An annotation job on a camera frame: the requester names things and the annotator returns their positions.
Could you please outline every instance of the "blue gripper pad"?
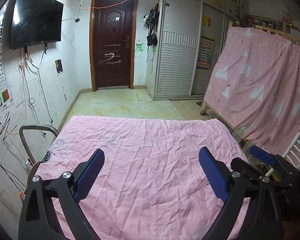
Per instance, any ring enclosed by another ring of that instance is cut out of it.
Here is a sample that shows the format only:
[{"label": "blue gripper pad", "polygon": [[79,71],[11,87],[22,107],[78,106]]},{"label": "blue gripper pad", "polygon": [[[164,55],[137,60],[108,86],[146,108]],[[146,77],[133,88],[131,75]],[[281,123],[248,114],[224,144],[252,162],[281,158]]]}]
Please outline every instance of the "blue gripper pad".
[{"label": "blue gripper pad", "polygon": [[77,203],[88,196],[88,193],[90,192],[93,183],[96,181],[96,178],[99,175],[104,163],[105,153],[99,149],[98,153],[90,161],[89,165],[86,167],[77,181],[75,186],[76,193],[74,194],[74,199],[77,201]]},{"label": "blue gripper pad", "polygon": [[271,166],[275,164],[273,157],[269,153],[260,149],[257,146],[252,146],[250,148],[250,154],[253,157],[257,158],[259,161],[262,161],[266,165]]},{"label": "blue gripper pad", "polygon": [[207,176],[214,194],[217,198],[221,198],[225,203],[229,198],[227,181],[216,165],[216,160],[211,155],[211,153],[206,150],[206,147],[201,148],[199,151],[199,163]]}]

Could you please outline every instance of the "pink curtain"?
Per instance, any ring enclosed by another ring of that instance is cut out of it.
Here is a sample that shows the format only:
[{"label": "pink curtain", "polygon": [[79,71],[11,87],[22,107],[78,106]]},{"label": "pink curtain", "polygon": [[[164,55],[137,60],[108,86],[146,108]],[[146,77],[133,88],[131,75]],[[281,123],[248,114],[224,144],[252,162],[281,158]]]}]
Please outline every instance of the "pink curtain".
[{"label": "pink curtain", "polygon": [[283,154],[300,132],[300,47],[262,30],[230,28],[204,100],[245,139]]}]

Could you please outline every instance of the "floor tile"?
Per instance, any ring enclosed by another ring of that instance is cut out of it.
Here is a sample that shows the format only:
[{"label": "floor tile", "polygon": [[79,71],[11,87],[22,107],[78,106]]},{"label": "floor tile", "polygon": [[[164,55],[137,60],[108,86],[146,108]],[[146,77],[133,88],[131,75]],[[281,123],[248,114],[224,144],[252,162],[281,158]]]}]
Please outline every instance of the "floor tile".
[{"label": "floor tile", "polygon": [[173,104],[173,106],[176,108],[176,109],[184,109],[185,107],[183,106],[183,104],[180,103],[180,101],[171,101],[171,103]]},{"label": "floor tile", "polygon": [[146,89],[135,89],[134,92],[135,92],[139,102],[143,102],[143,101],[152,102],[153,101]]},{"label": "floor tile", "polygon": [[140,119],[183,120],[170,101],[117,102],[75,105],[70,113],[74,115],[108,116]]},{"label": "floor tile", "polygon": [[187,108],[187,110],[189,111],[189,113],[194,117],[195,120],[209,120],[211,119],[211,117],[206,114],[206,115],[201,115],[200,114],[200,110],[201,108],[197,108],[197,107],[194,107],[194,108]]},{"label": "floor tile", "polygon": [[80,95],[76,105],[99,104],[109,102],[138,101],[135,92],[131,89],[99,90]]},{"label": "floor tile", "polygon": [[200,106],[198,106],[196,103],[200,100],[180,100],[179,102],[185,107],[185,108],[198,108],[201,109]]},{"label": "floor tile", "polygon": [[183,117],[183,119],[187,120],[195,120],[195,118],[188,112],[187,109],[177,109],[179,114]]}]

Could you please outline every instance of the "fluorescent light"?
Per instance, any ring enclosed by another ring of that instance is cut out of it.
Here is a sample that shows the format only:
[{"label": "fluorescent light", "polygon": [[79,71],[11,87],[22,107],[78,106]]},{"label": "fluorescent light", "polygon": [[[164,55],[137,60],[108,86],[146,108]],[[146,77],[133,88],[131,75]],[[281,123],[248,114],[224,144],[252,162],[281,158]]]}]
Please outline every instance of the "fluorescent light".
[{"label": "fluorescent light", "polygon": [[14,6],[13,22],[14,22],[14,24],[18,24],[20,22],[17,5]]}]

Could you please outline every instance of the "bed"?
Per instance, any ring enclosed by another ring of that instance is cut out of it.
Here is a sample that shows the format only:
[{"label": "bed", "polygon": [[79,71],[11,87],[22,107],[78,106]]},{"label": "bed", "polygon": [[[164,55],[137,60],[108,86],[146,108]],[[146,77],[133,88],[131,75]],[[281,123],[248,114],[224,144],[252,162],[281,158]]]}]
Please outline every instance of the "bed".
[{"label": "bed", "polygon": [[212,109],[246,149],[283,154],[300,132],[300,39],[259,28],[229,27],[201,114]]},{"label": "bed", "polygon": [[[235,157],[246,160],[217,119],[74,116],[36,175],[54,179],[72,172],[100,148],[105,164],[80,207],[102,240],[202,239],[223,205],[198,161],[204,146],[228,168]],[[54,206],[65,236],[74,239],[58,199]],[[245,200],[230,239],[239,233],[247,207]]]}]

